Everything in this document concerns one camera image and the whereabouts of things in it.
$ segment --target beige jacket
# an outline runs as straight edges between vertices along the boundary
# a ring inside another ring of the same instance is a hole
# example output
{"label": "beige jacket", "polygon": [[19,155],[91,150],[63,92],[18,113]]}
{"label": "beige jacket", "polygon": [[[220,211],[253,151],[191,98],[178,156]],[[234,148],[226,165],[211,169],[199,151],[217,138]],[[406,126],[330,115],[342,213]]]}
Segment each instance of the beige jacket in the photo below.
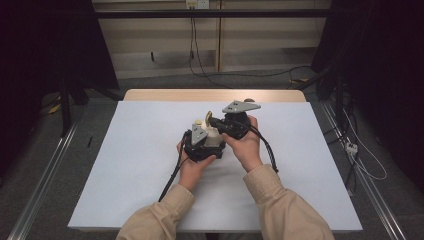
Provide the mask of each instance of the beige jacket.
{"label": "beige jacket", "polygon": [[[244,178],[259,209],[264,239],[334,239],[324,219],[295,192],[285,189],[270,165]],[[135,212],[118,233],[121,239],[175,239],[176,226],[194,204],[194,197],[174,185],[161,202]]]}

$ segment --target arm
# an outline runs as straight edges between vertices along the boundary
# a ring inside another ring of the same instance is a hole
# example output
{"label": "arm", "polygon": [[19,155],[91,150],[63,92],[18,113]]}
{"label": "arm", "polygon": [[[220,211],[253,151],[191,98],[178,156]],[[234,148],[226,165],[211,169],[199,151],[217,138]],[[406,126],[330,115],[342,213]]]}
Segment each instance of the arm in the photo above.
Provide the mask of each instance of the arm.
{"label": "arm", "polygon": [[[257,128],[256,118],[249,118]],[[247,172],[244,181],[259,209],[264,239],[334,239],[324,219],[299,195],[285,189],[270,165],[262,164],[259,137],[248,132],[240,140],[226,134],[223,139]]]}
{"label": "arm", "polygon": [[194,204],[191,191],[200,180],[203,170],[216,159],[210,156],[195,163],[183,151],[180,180],[162,201],[135,212],[122,226],[117,240],[123,239],[175,239],[177,224]]}
{"label": "arm", "polygon": [[174,185],[161,202],[135,212],[116,239],[175,239],[177,224],[193,204],[191,192],[179,184]]}
{"label": "arm", "polygon": [[250,171],[244,181],[259,209],[264,239],[334,239],[319,213],[285,189],[270,165]]}

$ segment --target table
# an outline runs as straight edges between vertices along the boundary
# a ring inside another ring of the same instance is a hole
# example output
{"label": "table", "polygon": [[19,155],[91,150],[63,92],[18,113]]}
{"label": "table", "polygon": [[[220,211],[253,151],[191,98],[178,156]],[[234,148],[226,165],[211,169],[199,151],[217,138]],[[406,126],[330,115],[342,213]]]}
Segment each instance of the table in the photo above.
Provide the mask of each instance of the table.
{"label": "table", "polygon": [[[274,146],[284,185],[304,197],[332,230],[361,230],[315,115],[302,92],[296,90],[128,91],[118,105],[68,226],[84,231],[119,229],[135,210],[157,201],[175,165],[174,160],[164,160],[175,158],[176,151],[167,149],[175,148],[187,121],[194,120],[190,112],[219,112],[227,105],[223,102],[245,98],[263,103],[252,115],[260,116],[261,132]],[[290,124],[276,125],[275,119]],[[160,137],[161,131],[166,132],[165,137]],[[178,231],[260,231],[257,209],[241,180],[245,172],[230,150],[224,154],[225,160],[215,161],[205,171],[194,192],[196,203]],[[261,158],[264,162],[269,159],[263,152]],[[211,208],[211,204],[220,208]]]}

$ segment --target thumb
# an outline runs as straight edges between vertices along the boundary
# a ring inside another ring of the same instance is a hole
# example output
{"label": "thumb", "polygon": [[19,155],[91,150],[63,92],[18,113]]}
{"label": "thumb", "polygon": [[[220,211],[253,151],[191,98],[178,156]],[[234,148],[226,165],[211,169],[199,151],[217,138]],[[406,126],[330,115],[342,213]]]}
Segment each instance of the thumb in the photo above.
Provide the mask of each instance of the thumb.
{"label": "thumb", "polygon": [[228,134],[223,133],[221,134],[222,139],[224,140],[224,142],[226,142],[228,145],[230,145],[230,147],[233,146],[233,143],[236,141],[234,138],[228,136]]}

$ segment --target metal rail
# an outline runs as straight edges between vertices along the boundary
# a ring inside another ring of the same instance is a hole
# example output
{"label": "metal rail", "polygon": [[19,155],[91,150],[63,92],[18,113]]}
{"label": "metal rail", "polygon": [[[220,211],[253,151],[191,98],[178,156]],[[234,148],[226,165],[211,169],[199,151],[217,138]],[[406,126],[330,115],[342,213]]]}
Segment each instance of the metal rail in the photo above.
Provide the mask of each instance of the metal rail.
{"label": "metal rail", "polygon": [[[332,127],[334,127],[337,137],[342,136],[342,132],[337,127],[337,123],[335,119],[333,119],[332,116],[335,115],[334,110],[331,106],[328,106],[326,103],[321,103],[321,106],[331,124]],[[341,140],[340,143],[342,144],[342,147],[344,148],[344,142]],[[353,157],[349,157],[349,161],[351,164],[353,164]],[[359,164],[361,164],[364,169],[365,166],[362,163],[361,159],[358,158],[357,161]],[[390,238],[393,240],[405,240],[406,236],[403,233],[400,224],[398,223],[398,220],[396,219],[393,211],[390,209],[389,205],[387,204],[386,200],[384,200],[383,196],[381,195],[380,191],[378,190],[377,186],[374,183],[374,180],[365,174],[362,170],[355,167],[355,173],[357,174],[357,177],[361,181],[365,192],[368,195],[368,198],[370,199],[372,205],[374,206],[375,211],[377,212],[377,215],[379,216],[382,224],[386,228],[387,233],[389,234]]]}
{"label": "metal rail", "polygon": [[44,170],[43,176],[37,184],[34,192],[32,193],[30,199],[25,205],[24,210],[19,216],[15,226],[10,233],[8,240],[24,240],[28,235],[28,232],[34,222],[37,213],[43,204],[44,198],[50,188],[50,185],[54,179],[54,176],[59,169],[60,163],[65,156],[66,150],[69,147],[69,144],[72,141],[72,138],[75,134],[75,130],[78,126],[79,121],[83,112],[79,114],[74,123],[71,125],[67,134],[60,138],[59,143],[56,147],[53,156],[50,158],[50,161]]}
{"label": "metal rail", "polygon": [[54,18],[354,18],[360,12],[350,9],[176,9],[176,10],[98,10],[96,12],[54,10],[42,12]]}

